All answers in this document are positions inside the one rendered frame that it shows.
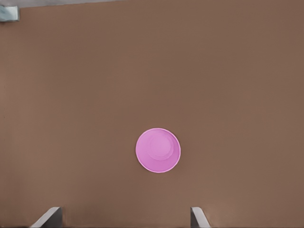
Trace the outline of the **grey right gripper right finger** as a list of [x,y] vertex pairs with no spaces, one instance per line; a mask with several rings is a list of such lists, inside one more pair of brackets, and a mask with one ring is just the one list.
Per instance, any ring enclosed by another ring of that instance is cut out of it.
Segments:
[[191,228],[210,228],[210,224],[200,207],[190,208],[190,227]]

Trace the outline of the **pink bowl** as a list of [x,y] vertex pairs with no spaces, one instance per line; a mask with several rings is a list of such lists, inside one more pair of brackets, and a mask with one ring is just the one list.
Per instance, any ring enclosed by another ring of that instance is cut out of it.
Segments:
[[151,128],[137,139],[135,154],[138,162],[148,171],[165,173],[180,161],[181,144],[169,130]]

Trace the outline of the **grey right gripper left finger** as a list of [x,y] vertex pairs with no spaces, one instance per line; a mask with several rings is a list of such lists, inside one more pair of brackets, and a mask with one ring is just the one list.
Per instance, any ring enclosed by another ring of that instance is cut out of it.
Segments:
[[62,208],[52,207],[43,214],[30,228],[61,228]]

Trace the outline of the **silver frame post foot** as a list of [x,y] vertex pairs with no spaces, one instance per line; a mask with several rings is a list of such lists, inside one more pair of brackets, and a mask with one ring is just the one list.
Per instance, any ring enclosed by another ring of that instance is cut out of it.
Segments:
[[19,21],[19,7],[0,5],[0,22],[15,21]]

